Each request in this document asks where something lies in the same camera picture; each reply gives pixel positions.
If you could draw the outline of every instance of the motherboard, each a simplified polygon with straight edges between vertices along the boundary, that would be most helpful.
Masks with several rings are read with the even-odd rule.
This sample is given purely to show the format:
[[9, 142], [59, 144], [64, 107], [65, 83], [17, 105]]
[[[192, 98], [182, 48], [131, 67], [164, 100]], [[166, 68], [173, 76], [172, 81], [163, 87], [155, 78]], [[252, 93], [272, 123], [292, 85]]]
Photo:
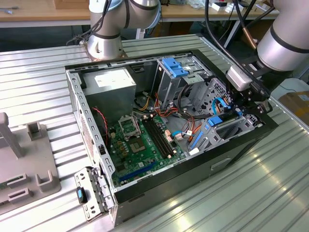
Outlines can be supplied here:
[[115, 165], [114, 186], [140, 179], [185, 158], [178, 144], [170, 140], [160, 116], [136, 120], [126, 117], [109, 129], [110, 156]]

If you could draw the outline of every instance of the green motherboard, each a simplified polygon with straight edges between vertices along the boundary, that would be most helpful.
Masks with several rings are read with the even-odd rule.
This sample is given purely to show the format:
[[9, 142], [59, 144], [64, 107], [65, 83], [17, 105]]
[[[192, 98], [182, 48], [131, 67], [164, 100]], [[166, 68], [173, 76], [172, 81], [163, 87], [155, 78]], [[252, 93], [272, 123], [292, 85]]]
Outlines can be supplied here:
[[[130, 125], [130, 120], [121, 124], [125, 133], [135, 130], [135, 127]], [[161, 117], [155, 116], [151, 118], [151, 121], [140, 119], [137, 120], [137, 125], [140, 134], [129, 139], [125, 139], [119, 123], [109, 129], [112, 136], [110, 156], [116, 168], [112, 175], [115, 187], [139, 179], [185, 158], [185, 154], [178, 144], [167, 140], [166, 125]]]

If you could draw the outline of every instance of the red wire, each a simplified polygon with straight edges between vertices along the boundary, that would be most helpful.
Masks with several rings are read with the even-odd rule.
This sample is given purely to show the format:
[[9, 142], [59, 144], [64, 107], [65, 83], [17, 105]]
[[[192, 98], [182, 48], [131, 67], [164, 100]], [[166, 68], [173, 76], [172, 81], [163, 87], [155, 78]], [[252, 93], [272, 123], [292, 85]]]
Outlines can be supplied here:
[[220, 108], [219, 108], [218, 102], [216, 102], [216, 108], [217, 108], [217, 111], [218, 111], [219, 113], [221, 113], [221, 110], [220, 110]]
[[158, 94], [157, 93], [155, 93], [155, 104], [154, 104], [154, 110], [161, 116], [161, 117], [168, 117], [168, 116], [170, 116], [172, 113], [175, 113], [175, 112], [177, 112], [178, 111], [178, 109], [176, 108], [176, 107], [172, 107], [172, 108], [169, 108], [169, 109], [167, 109], [165, 112], [161, 112], [161, 110], [158, 108], [159, 107], [159, 97], [158, 97]]
[[201, 128], [201, 126], [202, 126], [202, 124], [200, 124], [198, 127], [196, 127], [195, 129], [194, 129], [194, 133], [193, 134], [195, 134], [200, 128]]
[[97, 112], [101, 115], [101, 117], [103, 118], [103, 120], [104, 120], [105, 130], [106, 130], [106, 144], [107, 144], [107, 141], [108, 141], [108, 135], [107, 135], [107, 133], [108, 133], [108, 131], [107, 131], [107, 122], [106, 122], [106, 119], [105, 119], [104, 115], [101, 113], [100, 110], [98, 110], [98, 109], [95, 108], [95, 107], [92, 107], [92, 109], [94, 109], [95, 111], [97, 111]]

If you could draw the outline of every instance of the blue plastic latch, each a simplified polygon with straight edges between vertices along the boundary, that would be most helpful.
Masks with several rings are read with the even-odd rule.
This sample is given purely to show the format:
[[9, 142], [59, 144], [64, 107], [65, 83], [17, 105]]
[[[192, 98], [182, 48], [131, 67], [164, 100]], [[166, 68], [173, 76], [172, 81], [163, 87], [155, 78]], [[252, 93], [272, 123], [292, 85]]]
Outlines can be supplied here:
[[82, 191], [81, 191], [80, 189], [77, 191], [77, 194], [78, 194], [78, 197], [79, 197], [79, 198], [82, 197]]
[[173, 74], [174, 77], [187, 76], [189, 72], [184, 70], [179, 62], [174, 58], [165, 58], [162, 59], [165, 67]]
[[219, 118], [219, 116], [215, 116], [215, 117], [212, 117], [210, 119], [208, 119], [208, 123], [209, 125], [211, 125], [212, 127], [214, 125], [217, 125], [219, 123], [222, 123], [223, 121]]
[[197, 144], [198, 140], [202, 137], [203, 132], [200, 131], [200, 133], [198, 134], [197, 138], [195, 139], [194, 143], [191, 145], [191, 149], [193, 149], [195, 147], [195, 145]]

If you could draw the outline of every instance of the brown box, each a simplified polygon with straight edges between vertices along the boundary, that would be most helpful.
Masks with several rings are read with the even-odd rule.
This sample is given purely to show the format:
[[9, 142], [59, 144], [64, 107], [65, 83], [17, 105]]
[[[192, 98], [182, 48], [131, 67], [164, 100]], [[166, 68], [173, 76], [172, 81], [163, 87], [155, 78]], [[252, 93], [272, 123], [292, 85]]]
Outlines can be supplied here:
[[54, 0], [56, 9], [88, 9], [89, 0]]
[[287, 93], [279, 101], [309, 126], [309, 91]]

